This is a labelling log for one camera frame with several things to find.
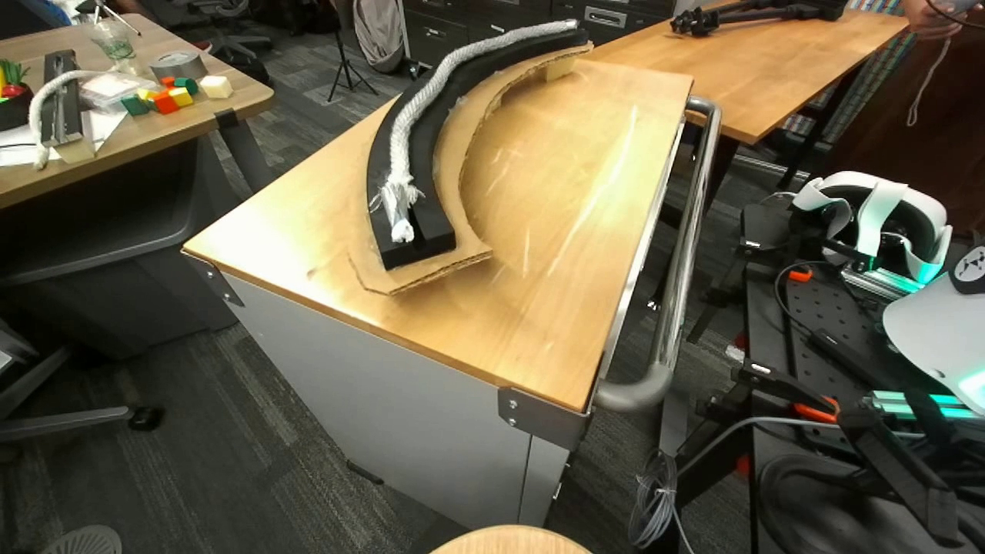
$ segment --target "gray carpet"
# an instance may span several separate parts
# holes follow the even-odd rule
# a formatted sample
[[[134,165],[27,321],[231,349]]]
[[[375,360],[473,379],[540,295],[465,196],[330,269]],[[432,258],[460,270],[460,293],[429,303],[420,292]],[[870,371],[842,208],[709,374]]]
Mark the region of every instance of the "gray carpet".
[[[355,63],[380,91],[324,97],[337,52],[326,36],[277,35],[265,59],[278,102],[251,121],[267,161],[283,173],[406,86]],[[230,178],[241,176],[228,160]],[[682,157],[686,165],[686,156]],[[728,177],[702,235],[698,267],[719,274],[734,243],[741,206],[769,183]],[[675,176],[671,202],[686,184]],[[642,372],[654,317],[645,300],[673,243],[661,227],[635,292],[610,376]],[[694,301],[707,278],[691,295]],[[675,390],[691,401],[728,382],[726,344],[740,330],[723,312],[697,345],[686,344]],[[110,424],[23,443],[0,467],[0,553],[36,552],[63,532],[102,523],[124,552],[142,554],[406,552],[439,517],[415,501],[349,471],[344,458],[239,325],[162,345],[147,355],[88,371],[61,371],[15,415],[130,404],[166,407],[164,424],[138,433]],[[631,552],[626,521],[634,472],[653,446],[645,417],[599,412],[575,453],[548,527],[597,554]],[[746,483],[726,479],[684,513],[698,554],[749,549]]]

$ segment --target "orange block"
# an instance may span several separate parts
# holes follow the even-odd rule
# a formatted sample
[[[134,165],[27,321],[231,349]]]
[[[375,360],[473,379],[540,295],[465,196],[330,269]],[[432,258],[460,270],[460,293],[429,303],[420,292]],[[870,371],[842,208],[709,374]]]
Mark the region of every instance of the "orange block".
[[[178,111],[178,103],[174,101],[168,91],[157,93],[151,97],[151,101],[158,107],[161,113],[171,113]]]

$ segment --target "gray cable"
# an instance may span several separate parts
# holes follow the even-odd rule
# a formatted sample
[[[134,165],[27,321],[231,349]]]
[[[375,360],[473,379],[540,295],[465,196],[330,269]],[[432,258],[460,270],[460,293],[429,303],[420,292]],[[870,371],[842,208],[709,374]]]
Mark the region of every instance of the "gray cable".
[[[783,425],[794,425],[799,427],[816,427],[821,429],[839,429],[833,423],[822,423],[819,421],[808,421],[803,419],[790,419],[785,417],[756,416],[744,419],[708,443],[694,458],[688,462],[680,471],[672,456],[657,450],[650,456],[643,472],[636,476],[639,487],[636,489],[636,503],[632,507],[632,515],[629,517],[629,542],[636,548],[646,548],[653,541],[660,538],[671,521],[677,523],[681,531],[681,540],[690,554],[694,554],[691,549],[688,537],[684,533],[684,526],[681,525],[681,517],[677,512],[675,502],[677,501],[678,477],[691,469],[699,460],[705,457],[710,451],[718,446],[727,437],[746,427],[756,423],[779,423]],[[895,433],[897,437],[903,439],[922,439],[921,433]]]

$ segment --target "white rope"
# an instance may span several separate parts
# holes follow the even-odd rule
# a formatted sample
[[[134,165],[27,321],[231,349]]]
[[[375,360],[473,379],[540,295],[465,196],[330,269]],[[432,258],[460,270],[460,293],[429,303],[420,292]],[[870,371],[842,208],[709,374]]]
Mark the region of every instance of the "white rope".
[[[500,36],[473,42],[462,46],[446,55],[430,80],[417,94],[401,108],[393,122],[390,134],[390,174],[386,182],[380,186],[379,193],[370,206],[383,204],[386,218],[390,222],[390,239],[393,242],[410,242],[414,240],[414,228],[408,221],[408,210],[411,204],[421,197],[421,192],[411,184],[410,137],[411,127],[421,117],[441,89],[448,83],[451,72],[462,63],[485,53],[510,46],[514,42],[534,38],[536,36],[554,35],[572,29],[577,29],[576,20],[544,23],[532,27],[524,27],[510,31]]]
[[[930,85],[930,80],[934,77],[934,72],[937,71],[937,66],[941,65],[944,61],[944,57],[948,55],[948,50],[951,48],[951,38],[948,37],[944,41],[944,46],[941,47],[941,54],[937,56],[937,61],[934,65],[930,66],[927,70],[927,77],[924,78],[924,82],[920,85],[920,90],[917,91],[917,98],[913,99],[913,104],[910,105],[909,112],[906,113],[906,126],[912,127],[917,124],[917,108],[920,107],[920,99],[923,98],[923,92],[927,90],[927,86]]]
[[[105,71],[66,71],[58,77],[48,81],[34,98],[31,99],[31,106],[28,108],[28,126],[31,128],[31,136],[34,139],[34,147],[37,148],[37,158],[34,160],[34,168],[36,170],[42,170],[44,166],[48,164],[48,155],[50,149],[41,144],[41,106],[44,104],[44,100],[54,94],[58,89],[62,88],[65,83],[73,81],[75,79],[86,79],[89,77],[95,77],[106,73]]]

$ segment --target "metal corner bracket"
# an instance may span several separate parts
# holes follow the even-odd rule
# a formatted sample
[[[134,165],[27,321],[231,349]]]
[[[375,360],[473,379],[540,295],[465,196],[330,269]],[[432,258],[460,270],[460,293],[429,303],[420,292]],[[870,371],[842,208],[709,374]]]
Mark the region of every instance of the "metal corner bracket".
[[[575,451],[588,431],[592,413],[576,412],[509,386],[496,395],[499,417],[520,431]]]
[[[244,308],[243,301],[239,299],[239,296],[236,295],[236,291],[234,291],[230,286],[230,282],[223,277],[223,274],[216,268],[215,265],[212,265],[211,262],[208,262],[200,257],[189,254],[184,250],[181,253],[189,262],[191,262],[191,266],[195,268],[195,272],[201,275],[202,278],[205,279],[205,282],[209,284],[209,288],[212,289],[212,292],[219,295],[219,297],[226,302],[235,304],[240,308]]]

